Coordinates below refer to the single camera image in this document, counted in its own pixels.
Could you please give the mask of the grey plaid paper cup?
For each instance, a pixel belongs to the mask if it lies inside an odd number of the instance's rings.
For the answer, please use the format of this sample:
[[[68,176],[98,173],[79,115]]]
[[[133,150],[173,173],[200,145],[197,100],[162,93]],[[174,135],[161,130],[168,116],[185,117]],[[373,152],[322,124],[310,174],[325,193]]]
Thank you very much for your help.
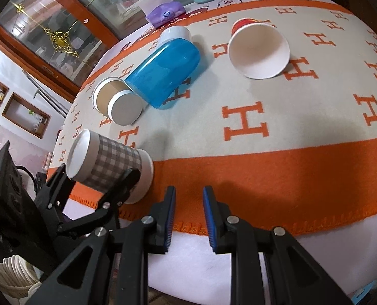
[[[85,129],[75,138],[66,162],[66,174],[71,180],[101,193],[107,192],[129,168],[138,169],[141,174],[126,201],[131,205],[148,193],[153,181],[153,160],[146,151]]]

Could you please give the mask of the brown sleeve paper cup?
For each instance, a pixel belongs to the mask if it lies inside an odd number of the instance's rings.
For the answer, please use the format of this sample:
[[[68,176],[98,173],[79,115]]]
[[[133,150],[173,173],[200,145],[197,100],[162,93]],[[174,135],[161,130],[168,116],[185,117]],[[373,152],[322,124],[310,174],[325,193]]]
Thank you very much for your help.
[[[139,118],[146,103],[123,80],[108,77],[95,87],[93,106],[110,121],[127,126]]]

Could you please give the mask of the blue translucent plastic cup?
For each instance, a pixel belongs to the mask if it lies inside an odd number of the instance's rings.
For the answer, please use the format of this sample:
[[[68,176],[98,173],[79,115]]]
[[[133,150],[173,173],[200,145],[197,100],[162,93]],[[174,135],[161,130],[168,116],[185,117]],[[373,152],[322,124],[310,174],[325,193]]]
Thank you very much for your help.
[[[200,52],[191,41],[173,39],[161,45],[125,78],[144,101],[160,108],[197,68]]]

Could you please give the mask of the white plastic cup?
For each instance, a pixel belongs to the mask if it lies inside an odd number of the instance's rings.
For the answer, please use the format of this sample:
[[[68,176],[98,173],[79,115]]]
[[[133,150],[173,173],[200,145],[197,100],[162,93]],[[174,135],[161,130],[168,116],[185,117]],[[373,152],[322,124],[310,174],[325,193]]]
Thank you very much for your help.
[[[174,25],[169,28],[166,28],[160,35],[158,40],[158,46],[172,41],[174,39],[185,39],[189,42],[192,41],[192,35],[190,30],[185,26]]]

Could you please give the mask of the red paper cup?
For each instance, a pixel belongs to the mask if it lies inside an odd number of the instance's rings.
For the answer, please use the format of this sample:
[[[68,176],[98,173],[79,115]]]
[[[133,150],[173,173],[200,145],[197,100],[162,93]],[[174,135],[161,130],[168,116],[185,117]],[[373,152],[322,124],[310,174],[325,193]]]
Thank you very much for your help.
[[[256,80],[279,75],[290,61],[285,36],[273,25],[252,18],[242,18],[233,24],[227,52],[239,73]]]

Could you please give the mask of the white stacked bowls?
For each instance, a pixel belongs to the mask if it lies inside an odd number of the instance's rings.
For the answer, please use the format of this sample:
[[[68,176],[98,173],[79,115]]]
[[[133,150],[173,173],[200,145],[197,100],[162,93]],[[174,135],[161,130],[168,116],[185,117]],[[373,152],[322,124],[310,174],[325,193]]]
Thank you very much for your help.
[[[0,290],[12,299],[31,297],[41,287],[36,268],[19,255],[0,262]]]

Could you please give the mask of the wooden glass sliding door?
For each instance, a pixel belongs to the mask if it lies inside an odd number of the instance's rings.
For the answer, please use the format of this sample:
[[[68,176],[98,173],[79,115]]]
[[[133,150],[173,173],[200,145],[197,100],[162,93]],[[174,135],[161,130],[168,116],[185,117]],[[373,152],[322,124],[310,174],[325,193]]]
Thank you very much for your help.
[[[0,11],[0,49],[72,102],[103,55],[147,24],[139,1],[8,0]]]

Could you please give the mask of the purple tissue pack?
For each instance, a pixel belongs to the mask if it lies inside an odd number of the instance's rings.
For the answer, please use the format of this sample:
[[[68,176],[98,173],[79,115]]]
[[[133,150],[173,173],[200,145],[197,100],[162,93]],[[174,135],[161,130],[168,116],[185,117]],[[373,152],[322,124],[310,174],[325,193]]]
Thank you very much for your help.
[[[186,13],[183,4],[177,0],[139,0],[136,4],[153,28],[160,28]]]

